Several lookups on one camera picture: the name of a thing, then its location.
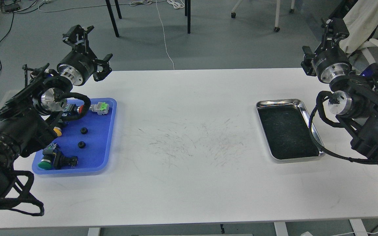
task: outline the stainless steel tray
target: stainless steel tray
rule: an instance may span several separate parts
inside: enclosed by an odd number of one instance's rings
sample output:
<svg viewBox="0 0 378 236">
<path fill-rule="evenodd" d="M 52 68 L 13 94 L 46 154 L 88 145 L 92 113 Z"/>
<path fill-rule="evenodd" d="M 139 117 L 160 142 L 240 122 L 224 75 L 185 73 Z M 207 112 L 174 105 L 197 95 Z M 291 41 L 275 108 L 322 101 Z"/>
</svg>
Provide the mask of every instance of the stainless steel tray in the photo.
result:
<svg viewBox="0 0 378 236">
<path fill-rule="evenodd" d="M 309 113 L 299 99 L 260 101 L 256 104 L 269 151 L 278 161 L 309 160 L 324 155 L 308 132 Z M 312 125 L 313 137 L 323 145 Z"/>
</svg>

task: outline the power strip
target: power strip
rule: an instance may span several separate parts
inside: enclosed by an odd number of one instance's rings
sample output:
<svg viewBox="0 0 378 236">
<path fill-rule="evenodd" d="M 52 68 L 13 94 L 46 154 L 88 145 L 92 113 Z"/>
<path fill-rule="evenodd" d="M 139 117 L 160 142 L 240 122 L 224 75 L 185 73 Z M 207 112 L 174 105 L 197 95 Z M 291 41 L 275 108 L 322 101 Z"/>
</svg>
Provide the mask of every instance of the power strip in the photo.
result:
<svg viewBox="0 0 378 236">
<path fill-rule="evenodd" d="M 3 6 L 4 12 L 14 12 L 20 9 L 20 5 L 18 3 L 10 4 L 8 6 Z"/>
</svg>

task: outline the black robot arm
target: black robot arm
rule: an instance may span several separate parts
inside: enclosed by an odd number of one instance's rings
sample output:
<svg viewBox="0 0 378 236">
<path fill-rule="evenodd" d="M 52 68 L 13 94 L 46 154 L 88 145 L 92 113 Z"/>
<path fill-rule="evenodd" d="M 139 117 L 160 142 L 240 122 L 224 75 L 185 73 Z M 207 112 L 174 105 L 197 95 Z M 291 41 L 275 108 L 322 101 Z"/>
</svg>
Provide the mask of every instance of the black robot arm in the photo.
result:
<svg viewBox="0 0 378 236">
<path fill-rule="evenodd" d="M 324 23 L 322 43 L 312 52 L 303 46 L 304 72 L 317 76 L 322 83 L 329 84 L 331 91 L 321 91 L 316 99 L 312 117 L 319 112 L 321 119 L 336 128 L 345 128 L 351 135 L 351 148 L 367 159 L 343 157 L 324 147 L 315 145 L 329 155 L 362 164 L 378 164 L 378 64 L 369 65 L 360 75 L 356 75 L 348 57 L 339 47 L 339 41 L 348 37 L 348 29 L 342 19 L 331 19 Z M 329 120 L 323 102 L 328 100 L 328 108 L 338 122 Z M 366 118 L 362 124 L 355 119 Z"/>
<path fill-rule="evenodd" d="M 44 214 L 43 203 L 30 193 L 33 174 L 14 170 L 13 163 L 20 155 L 28 157 L 57 138 L 54 127 L 60 119 L 75 120 L 85 115 L 90 99 L 83 94 L 71 93 L 73 85 L 84 85 L 91 75 L 96 81 L 103 80 L 112 71 L 108 62 L 112 54 L 99 60 L 89 47 L 87 35 L 92 29 L 93 26 L 85 30 L 76 25 L 63 35 L 63 41 L 72 50 L 58 64 L 57 71 L 48 69 L 49 64 L 37 69 L 25 65 L 26 78 L 27 72 L 31 71 L 30 83 L 0 109 L 0 209 L 33 216 Z M 101 71 L 97 71 L 99 66 L 102 67 Z M 63 117 L 63 109 L 70 97 L 83 100 L 84 106 L 79 115 Z M 48 115 L 48 118 L 43 119 L 42 115 Z M 19 176 L 27 177 L 27 182 L 23 184 Z M 18 197 L 6 198 L 12 189 L 18 193 Z M 15 209 L 20 203 L 38 206 L 39 212 Z"/>
</svg>

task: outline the white table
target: white table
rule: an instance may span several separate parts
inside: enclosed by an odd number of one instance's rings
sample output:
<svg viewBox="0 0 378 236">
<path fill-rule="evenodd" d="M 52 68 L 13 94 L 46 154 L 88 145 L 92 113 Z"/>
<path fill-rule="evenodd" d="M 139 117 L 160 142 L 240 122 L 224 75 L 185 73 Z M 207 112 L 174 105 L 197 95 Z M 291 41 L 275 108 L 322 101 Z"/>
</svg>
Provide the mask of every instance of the white table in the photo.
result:
<svg viewBox="0 0 378 236">
<path fill-rule="evenodd" d="M 38 176 L 43 217 L 0 211 L 0 228 L 277 222 L 378 217 L 378 167 L 326 156 L 270 157 L 255 109 L 328 90 L 302 69 L 119 71 L 73 91 L 112 97 L 110 159 L 94 176 Z M 315 119 L 325 146 L 360 157 L 351 137 Z M 33 157 L 19 158 L 31 170 Z"/>
</svg>

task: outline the blue part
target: blue part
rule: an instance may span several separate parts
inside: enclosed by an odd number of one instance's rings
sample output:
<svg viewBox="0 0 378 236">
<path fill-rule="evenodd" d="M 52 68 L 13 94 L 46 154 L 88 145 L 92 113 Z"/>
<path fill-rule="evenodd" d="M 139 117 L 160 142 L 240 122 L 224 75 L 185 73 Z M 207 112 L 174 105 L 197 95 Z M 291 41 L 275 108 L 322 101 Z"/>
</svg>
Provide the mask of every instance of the blue part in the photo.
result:
<svg viewBox="0 0 378 236">
<path fill-rule="evenodd" d="M 363 72 L 361 72 L 360 76 L 372 77 L 373 74 L 374 71 L 370 67 L 367 67 Z"/>
<path fill-rule="evenodd" d="M 31 166 L 34 173 L 38 175 L 47 174 L 67 174 L 67 173 L 92 173 L 103 169 L 108 160 L 112 140 L 112 132 L 115 122 L 117 102 L 113 98 L 94 98 L 90 99 L 91 104 L 98 102 L 106 102 L 109 104 L 109 113 L 106 115 L 98 115 L 95 112 L 87 112 L 87 114 L 77 120 L 70 121 L 66 127 L 62 129 L 62 136 L 53 142 L 59 145 L 60 151 L 66 157 L 77 156 L 78 164 L 75 167 L 63 166 L 60 170 L 51 169 L 44 170 L 37 165 L 42 160 L 42 150 L 36 152 Z M 84 103 L 81 100 L 68 100 L 68 103 L 75 103 L 78 106 Z M 87 134 L 80 132 L 82 127 L 88 129 Z M 78 142 L 84 141 L 85 148 L 79 148 Z"/>
</svg>

